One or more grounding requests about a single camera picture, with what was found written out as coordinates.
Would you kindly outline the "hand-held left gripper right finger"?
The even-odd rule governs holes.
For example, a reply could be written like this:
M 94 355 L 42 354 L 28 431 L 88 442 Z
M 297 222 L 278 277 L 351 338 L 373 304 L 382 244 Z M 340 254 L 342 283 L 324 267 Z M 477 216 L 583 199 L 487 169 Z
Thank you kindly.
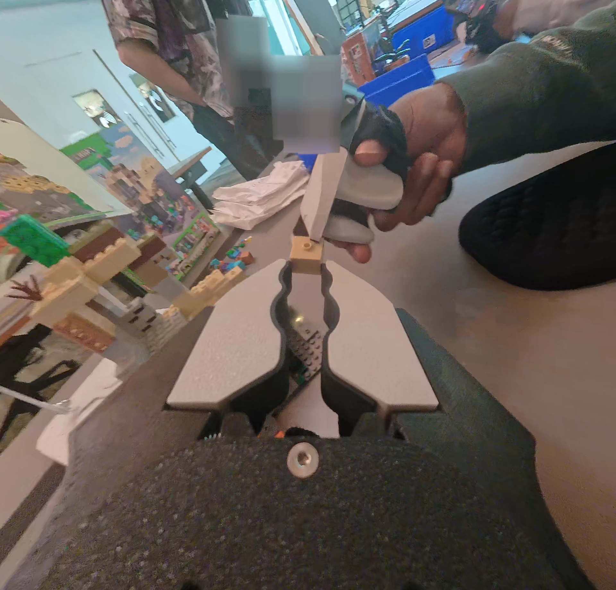
M 321 270 L 323 399 L 336 413 L 435 411 L 437 396 L 385 295 L 327 261 Z

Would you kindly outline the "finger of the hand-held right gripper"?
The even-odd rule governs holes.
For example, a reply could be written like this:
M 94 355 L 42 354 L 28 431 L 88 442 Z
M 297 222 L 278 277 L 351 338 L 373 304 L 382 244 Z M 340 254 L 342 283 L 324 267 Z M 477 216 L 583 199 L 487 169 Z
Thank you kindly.
M 348 151 L 344 147 L 317 155 L 300 204 L 295 237 L 314 242 L 344 241 L 344 223 L 337 219 L 329 222 L 329 218 L 347 159 Z

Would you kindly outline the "tan toy brick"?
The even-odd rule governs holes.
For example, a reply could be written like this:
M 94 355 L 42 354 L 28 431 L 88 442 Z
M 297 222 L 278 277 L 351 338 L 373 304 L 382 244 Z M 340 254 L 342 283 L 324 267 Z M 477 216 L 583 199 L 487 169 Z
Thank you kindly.
M 323 240 L 294 235 L 289 255 L 292 273 L 320 276 L 323 246 Z

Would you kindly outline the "toy brick building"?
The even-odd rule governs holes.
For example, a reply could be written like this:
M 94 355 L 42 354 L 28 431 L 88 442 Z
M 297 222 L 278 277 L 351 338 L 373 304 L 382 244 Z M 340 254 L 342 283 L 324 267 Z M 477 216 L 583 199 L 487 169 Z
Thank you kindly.
M 195 318 L 247 278 L 243 261 L 217 264 L 196 286 L 187 288 L 167 268 L 175 253 L 156 234 L 140 240 L 101 220 L 69 245 L 29 215 L 1 211 L 1 238 L 44 266 L 42 279 L 12 283 L 12 299 L 32 302 L 29 318 L 85 349 L 103 354 L 124 332 L 157 355 Z M 104 284 L 130 271 L 171 305 L 157 312 L 134 299 L 130 304 L 104 295 Z

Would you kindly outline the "grey desk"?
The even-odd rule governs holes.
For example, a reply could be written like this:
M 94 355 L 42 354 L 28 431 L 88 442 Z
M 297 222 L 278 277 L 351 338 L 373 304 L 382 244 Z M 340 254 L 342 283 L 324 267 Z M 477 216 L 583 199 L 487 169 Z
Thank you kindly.
M 540 486 L 566 543 L 598 589 L 615 589 L 615 283 L 559 292 L 517 288 L 490 275 L 458 243 L 462 217 L 479 202 L 606 145 L 578 144 L 464 174 L 434 217 L 377 233 L 366 265 L 338 249 L 325 252 L 406 310 L 528 428 L 537 442 Z M 110 446 L 119 448 L 112 461 L 128 470 L 129 454 L 137 451 L 131 439 L 145 430 L 137 419 L 145 419 L 145 402 L 155 401 L 148 389 L 136 394 L 119 386 L 86 409 L 89 417 L 72 436 L 85 439 L 95 419 L 107 427 L 119 416 L 112 408 L 105 419 L 103 411 L 116 402 L 124 411 L 130 402 L 135 420 L 109 425 L 118 443 Z M 208 419 L 204 411 L 158 406 L 150 404 L 153 418 L 145 421 L 154 435 L 141 439 L 151 459 L 187 447 Z M 17 582 L 68 481 L 58 478 L 66 468 L 36 448 L 51 420 L 42 410 L 1 454 L 1 530 L 17 536 L 16 511 L 24 502 L 31 522 L 1 555 L 1 589 Z

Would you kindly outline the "white paper bag pile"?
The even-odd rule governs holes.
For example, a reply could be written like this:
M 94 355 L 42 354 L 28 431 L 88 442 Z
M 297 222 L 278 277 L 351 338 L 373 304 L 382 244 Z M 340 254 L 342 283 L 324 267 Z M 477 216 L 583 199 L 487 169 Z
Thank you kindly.
M 265 177 L 216 189 L 210 217 L 216 224 L 251 231 L 302 198 L 308 182 L 309 173 L 302 161 L 275 162 Z

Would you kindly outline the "pile of small toy figures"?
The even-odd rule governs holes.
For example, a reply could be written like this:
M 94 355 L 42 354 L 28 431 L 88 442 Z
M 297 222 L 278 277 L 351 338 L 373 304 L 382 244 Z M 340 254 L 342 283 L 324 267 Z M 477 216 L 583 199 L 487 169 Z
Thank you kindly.
M 224 256 L 220 259 L 214 258 L 208 266 L 208 273 L 220 272 L 227 274 L 228 272 L 239 269 L 244 271 L 246 267 L 255 262 L 255 257 L 248 250 L 252 242 L 252 236 L 242 238 L 236 245 L 228 249 Z

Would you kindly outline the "blue plastic bin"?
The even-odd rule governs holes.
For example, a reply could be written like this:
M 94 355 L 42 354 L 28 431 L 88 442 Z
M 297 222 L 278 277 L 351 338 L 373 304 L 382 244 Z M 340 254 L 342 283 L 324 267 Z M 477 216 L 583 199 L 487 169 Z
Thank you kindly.
M 427 55 L 420 55 L 359 86 L 358 90 L 373 105 L 389 107 L 405 94 L 429 87 L 434 81 Z

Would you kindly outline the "wood-edged side table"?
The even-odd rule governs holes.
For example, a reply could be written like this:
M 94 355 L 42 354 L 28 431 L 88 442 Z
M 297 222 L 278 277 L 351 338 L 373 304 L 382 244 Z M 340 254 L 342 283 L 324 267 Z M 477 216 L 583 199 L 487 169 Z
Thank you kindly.
M 201 160 L 211 150 L 212 147 L 208 146 L 197 154 L 167 168 L 168 173 L 175 179 L 176 184 L 207 211 L 212 210 L 214 205 L 209 196 L 197 183 L 197 180 L 206 174 L 206 169 Z

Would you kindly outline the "blue lidded cooler box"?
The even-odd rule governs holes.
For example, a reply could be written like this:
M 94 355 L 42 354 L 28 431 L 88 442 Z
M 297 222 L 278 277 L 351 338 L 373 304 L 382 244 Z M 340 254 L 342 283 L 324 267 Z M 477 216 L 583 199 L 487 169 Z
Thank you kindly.
M 429 55 L 455 39 L 453 15 L 442 0 L 404 0 L 388 17 L 389 40 L 394 50 L 410 58 Z

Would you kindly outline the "black textured pad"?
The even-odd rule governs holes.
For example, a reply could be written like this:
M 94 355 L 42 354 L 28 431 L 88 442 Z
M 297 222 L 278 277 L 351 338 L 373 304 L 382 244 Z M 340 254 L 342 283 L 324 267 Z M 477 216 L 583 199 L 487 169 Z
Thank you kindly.
M 497 193 L 462 218 L 461 248 L 513 286 L 567 291 L 615 281 L 615 144 Z

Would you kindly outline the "green toy set box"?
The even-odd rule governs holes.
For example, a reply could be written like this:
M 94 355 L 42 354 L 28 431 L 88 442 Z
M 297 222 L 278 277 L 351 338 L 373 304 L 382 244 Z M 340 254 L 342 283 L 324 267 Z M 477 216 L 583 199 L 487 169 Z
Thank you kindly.
M 60 149 L 131 213 L 116 224 L 134 240 L 154 233 L 173 251 L 167 269 L 184 280 L 220 230 L 124 122 Z

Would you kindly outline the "white book stand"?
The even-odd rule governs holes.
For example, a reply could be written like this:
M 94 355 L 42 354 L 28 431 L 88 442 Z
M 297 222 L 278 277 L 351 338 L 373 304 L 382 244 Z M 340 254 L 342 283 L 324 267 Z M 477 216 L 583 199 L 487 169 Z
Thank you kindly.
M 1 453 L 66 466 L 70 434 L 122 384 L 109 358 L 65 360 L 31 381 L 1 385 Z

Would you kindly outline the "black office chair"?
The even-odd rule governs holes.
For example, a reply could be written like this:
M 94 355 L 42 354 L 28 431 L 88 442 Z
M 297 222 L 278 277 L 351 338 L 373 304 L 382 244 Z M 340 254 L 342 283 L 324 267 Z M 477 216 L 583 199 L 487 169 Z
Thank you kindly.
M 27 326 L 1 346 L 1 386 L 37 401 L 50 402 L 77 369 L 93 356 L 42 325 Z M 1 451 L 41 409 L 1 393 Z

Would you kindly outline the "open instruction booklet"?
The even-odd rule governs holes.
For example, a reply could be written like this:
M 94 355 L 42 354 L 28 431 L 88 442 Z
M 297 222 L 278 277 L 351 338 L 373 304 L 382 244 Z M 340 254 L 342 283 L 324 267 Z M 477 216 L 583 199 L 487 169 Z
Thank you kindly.
M 32 129 L 1 119 L 1 248 L 49 267 L 70 255 L 58 232 L 127 213 Z

